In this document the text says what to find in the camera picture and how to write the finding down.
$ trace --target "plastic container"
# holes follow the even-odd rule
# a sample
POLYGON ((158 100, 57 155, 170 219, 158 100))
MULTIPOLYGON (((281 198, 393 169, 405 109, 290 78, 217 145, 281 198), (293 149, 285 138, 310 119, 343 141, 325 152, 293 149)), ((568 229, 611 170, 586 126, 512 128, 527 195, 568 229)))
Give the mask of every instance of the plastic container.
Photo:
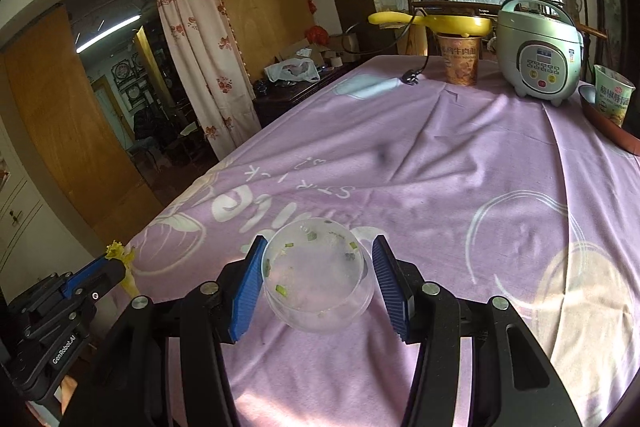
POLYGON ((375 273, 369 253, 339 223, 295 221, 262 254, 264 291, 273 312, 292 328, 331 333, 369 306, 375 273))

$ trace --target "pink tablecloth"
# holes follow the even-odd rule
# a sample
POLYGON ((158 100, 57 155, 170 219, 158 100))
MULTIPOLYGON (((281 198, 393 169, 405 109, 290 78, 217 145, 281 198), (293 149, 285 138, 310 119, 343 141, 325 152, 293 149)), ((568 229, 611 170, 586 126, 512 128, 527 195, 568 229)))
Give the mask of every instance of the pink tablecloth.
MULTIPOLYGON (((560 374, 585 425, 615 406, 639 366, 638 160, 598 134, 577 94, 519 99, 497 65, 476 87, 443 82, 433 57, 377 57, 296 106, 194 182, 136 236, 136 283, 179 298, 240 259, 256 234, 324 216, 455 295, 508 296, 560 374)), ((247 426, 399 425, 417 356, 379 291, 347 330, 294 331, 258 300, 225 346, 247 426)), ((468 351, 457 425, 466 425, 468 351)), ((174 351, 175 417, 184 423, 174 351)))

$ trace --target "rice cooker control panel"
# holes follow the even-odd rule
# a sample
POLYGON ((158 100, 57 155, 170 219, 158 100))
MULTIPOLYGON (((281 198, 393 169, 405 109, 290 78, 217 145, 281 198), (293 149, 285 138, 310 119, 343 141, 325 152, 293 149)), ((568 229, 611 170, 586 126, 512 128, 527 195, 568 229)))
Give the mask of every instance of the rice cooker control panel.
POLYGON ((525 42, 519 51, 518 69, 522 81, 537 92, 554 94, 567 81, 567 63, 562 52, 548 42, 525 42))

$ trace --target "yellow flower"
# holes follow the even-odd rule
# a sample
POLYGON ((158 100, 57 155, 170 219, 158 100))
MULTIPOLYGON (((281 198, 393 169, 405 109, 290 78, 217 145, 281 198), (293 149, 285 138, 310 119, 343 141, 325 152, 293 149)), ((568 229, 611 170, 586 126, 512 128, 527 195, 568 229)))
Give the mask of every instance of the yellow flower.
POLYGON ((126 253, 122 243, 118 241, 113 241, 113 243, 111 243, 107 247, 107 255, 105 257, 107 259, 118 259, 122 261, 122 263, 127 269, 130 269, 135 256, 136 256, 135 247, 131 247, 131 250, 129 251, 129 253, 126 253))
POLYGON ((124 279, 120 282, 125 291, 129 294, 130 297, 136 297, 140 295, 140 291, 136 286, 136 280, 133 277, 133 273, 131 272, 131 266, 133 264, 133 259, 136 256, 136 249, 131 247, 129 252, 125 252, 125 248, 122 243, 118 241, 113 241, 107 247, 107 253, 105 257, 107 259, 118 259, 124 264, 125 267, 125 276, 124 279))

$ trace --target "ceiling light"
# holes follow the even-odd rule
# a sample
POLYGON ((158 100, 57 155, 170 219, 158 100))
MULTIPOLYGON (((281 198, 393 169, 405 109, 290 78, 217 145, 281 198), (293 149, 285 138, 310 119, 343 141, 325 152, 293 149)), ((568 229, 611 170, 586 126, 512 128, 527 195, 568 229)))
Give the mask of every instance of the ceiling light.
POLYGON ((115 26, 109 28, 108 30, 103 31, 102 33, 96 35, 93 39, 91 39, 88 42, 85 42, 85 44, 83 44, 82 46, 80 46, 78 49, 76 49, 76 53, 81 53, 83 52, 85 49, 87 49, 89 46, 91 46, 92 44, 95 44, 97 41, 99 41, 100 39, 105 38, 107 35, 111 35, 113 32, 118 31, 120 28, 124 28, 124 26, 131 24, 132 22, 137 21, 138 19, 140 19, 140 15, 136 15, 130 19, 127 19, 125 21, 122 21, 119 24, 116 24, 115 26))

